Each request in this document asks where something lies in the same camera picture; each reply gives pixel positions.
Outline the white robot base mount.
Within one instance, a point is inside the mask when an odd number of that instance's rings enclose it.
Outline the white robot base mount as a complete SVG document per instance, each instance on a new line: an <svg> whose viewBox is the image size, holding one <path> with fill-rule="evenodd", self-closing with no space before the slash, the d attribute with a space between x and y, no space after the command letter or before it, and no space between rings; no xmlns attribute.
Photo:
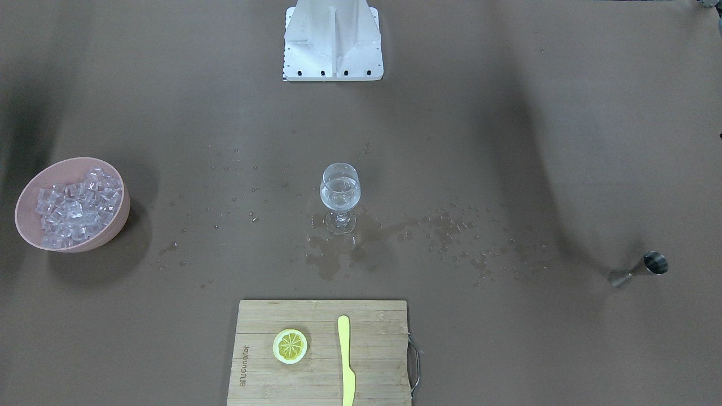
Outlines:
<svg viewBox="0 0 722 406"><path fill-rule="evenodd" d="M384 77L380 16L366 1L298 1L285 12L282 78L361 82Z"/></svg>

